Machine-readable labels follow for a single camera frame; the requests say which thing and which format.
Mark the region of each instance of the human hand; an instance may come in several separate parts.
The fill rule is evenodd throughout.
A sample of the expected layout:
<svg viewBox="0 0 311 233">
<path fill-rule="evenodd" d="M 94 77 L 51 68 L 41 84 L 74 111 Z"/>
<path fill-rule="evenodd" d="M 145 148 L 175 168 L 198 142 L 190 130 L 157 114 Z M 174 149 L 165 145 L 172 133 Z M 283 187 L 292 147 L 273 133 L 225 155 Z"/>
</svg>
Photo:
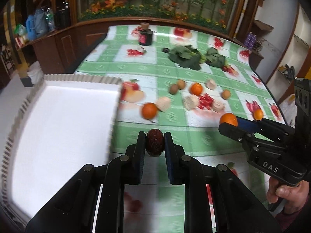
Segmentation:
<svg viewBox="0 0 311 233">
<path fill-rule="evenodd" d="M 309 193 L 309 183 L 302 180 L 298 186 L 289 187 L 280 185 L 279 181 L 270 177 L 267 200 L 269 203 L 276 203 L 279 197 L 288 200 L 284 206 L 286 214 L 292 214 L 302 209 Z"/>
</svg>

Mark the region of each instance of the corrugated cardboard edge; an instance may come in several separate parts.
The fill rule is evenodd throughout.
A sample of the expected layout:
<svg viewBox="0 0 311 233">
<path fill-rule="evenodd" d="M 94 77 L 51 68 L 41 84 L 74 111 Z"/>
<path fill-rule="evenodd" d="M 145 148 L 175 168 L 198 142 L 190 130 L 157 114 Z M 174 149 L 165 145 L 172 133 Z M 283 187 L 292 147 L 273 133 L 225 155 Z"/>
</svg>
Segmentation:
<svg viewBox="0 0 311 233">
<path fill-rule="evenodd" d="M 27 225 L 19 215 L 10 207 L 10 203 L 8 200 L 8 193 L 7 193 L 7 182 L 8 182 L 8 170 L 11 161 L 11 155 L 13 150 L 14 141 L 17 139 L 17 133 L 20 128 L 21 121 L 23 120 L 29 106 L 33 103 L 35 96 L 37 95 L 38 91 L 44 84 L 44 81 L 81 81 L 81 82 L 91 82 L 91 83 L 103 83 L 103 84 L 115 84 L 119 85 L 119 92 L 121 92 L 122 88 L 122 80 L 116 77 L 109 77 L 109 76 L 98 76 L 98 75 L 88 75 L 88 74 L 48 74 L 45 75 L 30 91 L 29 95 L 24 100 L 21 108 L 18 110 L 18 114 L 15 117 L 14 124 L 11 127 L 11 131 L 7 137 L 7 141 L 4 147 L 4 152 L 2 155 L 2 164 L 1 164 L 1 196 L 0 202 L 2 203 L 4 209 L 9 213 L 11 218 L 15 223 L 18 225 L 22 225 L 24 228 Z M 114 116 L 110 123 L 110 134 L 109 134 L 109 141 L 108 143 L 111 144 L 112 142 L 112 135 L 113 135 L 113 127 L 116 120 L 117 108 L 119 104 L 119 98 L 115 102 L 114 107 Z"/>
</svg>

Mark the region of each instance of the pink label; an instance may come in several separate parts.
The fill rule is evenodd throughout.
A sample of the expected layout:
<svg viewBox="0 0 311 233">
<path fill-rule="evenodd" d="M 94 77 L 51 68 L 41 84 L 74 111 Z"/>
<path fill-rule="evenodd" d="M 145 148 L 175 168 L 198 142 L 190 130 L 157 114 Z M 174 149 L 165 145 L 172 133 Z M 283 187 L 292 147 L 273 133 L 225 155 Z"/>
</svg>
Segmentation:
<svg viewBox="0 0 311 233">
<path fill-rule="evenodd" d="M 139 41 L 140 43 L 142 43 L 142 44 L 145 44 L 145 43 L 146 43 L 146 36 L 140 34 L 139 37 L 138 37 L 138 41 Z"/>
</svg>

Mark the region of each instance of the glass panel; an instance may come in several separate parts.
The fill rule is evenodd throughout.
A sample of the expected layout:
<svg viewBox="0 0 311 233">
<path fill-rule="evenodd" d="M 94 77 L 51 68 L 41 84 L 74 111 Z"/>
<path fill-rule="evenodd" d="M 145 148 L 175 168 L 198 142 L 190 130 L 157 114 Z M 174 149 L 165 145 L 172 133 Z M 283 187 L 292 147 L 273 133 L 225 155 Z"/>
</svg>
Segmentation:
<svg viewBox="0 0 311 233">
<path fill-rule="evenodd" d="M 79 21 L 118 16 L 169 18 L 226 33 L 239 0 L 77 0 Z"/>
</svg>

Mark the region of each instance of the green checkered tablecloth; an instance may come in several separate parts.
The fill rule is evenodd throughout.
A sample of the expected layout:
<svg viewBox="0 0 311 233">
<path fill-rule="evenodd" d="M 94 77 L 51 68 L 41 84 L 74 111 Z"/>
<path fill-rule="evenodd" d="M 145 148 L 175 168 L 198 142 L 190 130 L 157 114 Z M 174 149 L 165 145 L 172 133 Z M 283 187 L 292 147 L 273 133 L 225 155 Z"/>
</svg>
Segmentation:
<svg viewBox="0 0 311 233">
<path fill-rule="evenodd" d="M 251 167 L 239 143 L 219 134 L 220 116 L 225 112 L 253 120 L 250 105 L 257 103 L 265 118 L 284 123 L 274 100 L 264 84 L 251 70 L 248 63 L 250 52 L 245 48 L 214 36 L 166 26 L 150 26 L 154 31 L 152 46 L 138 45 L 135 34 L 137 25 L 121 25 L 109 28 L 106 39 L 99 44 L 78 67 L 77 74 L 97 74 L 122 78 L 123 81 L 136 80 L 144 97 L 137 102 L 121 101 L 114 126 L 111 144 L 111 157 L 124 153 L 127 146 L 136 142 L 138 132 L 148 132 L 158 128 L 163 133 L 171 132 L 174 143 L 183 146 L 186 154 L 196 157 L 201 163 L 216 166 L 219 163 L 234 163 L 234 169 L 243 183 L 254 195 L 266 204 L 266 191 L 269 177 Z M 201 64 L 200 71 L 181 68 L 170 61 L 163 47 L 192 45 L 201 53 L 209 47 L 216 47 L 226 56 L 235 74 Z M 144 55 L 131 56 L 128 50 L 147 51 Z M 187 82 L 184 90 L 176 95 L 168 93 L 171 84 L 178 79 Z M 217 83 L 211 91 L 206 88 L 208 79 Z M 195 109 L 187 111 L 182 99 L 189 95 L 189 86 L 193 82 L 202 84 L 205 93 L 225 104 L 222 113 Z M 224 89 L 231 91 L 231 97 L 225 101 L 220 97 Z M 153 122 L 140 115 L 140 108 L 146 102 L 154 103 L 159 97 L 171 99 L 171 107 L 159 112 Z M 183 186 L 169 183 L 164 153 L 160 157 L 145 157 L 142 183 L 139 186 L 126 186 L 131 196 L 130 204 L 125 204 L 125 232 L 183 232 L 185 191 Z M 138 212 L 131 212 L 131 204 L 141 204 Z"/>
</svg>

